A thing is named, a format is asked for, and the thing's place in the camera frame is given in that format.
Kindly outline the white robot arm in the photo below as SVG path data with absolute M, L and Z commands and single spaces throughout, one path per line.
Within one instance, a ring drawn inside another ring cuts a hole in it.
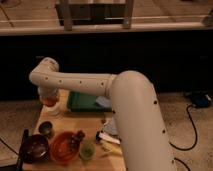
M 46 57 L 29 80 L 43 99 L 55 99 L 60 89 L 109 98 L 126 171 L 177 171 L 155 88 L 142 73 L 63 73 Z

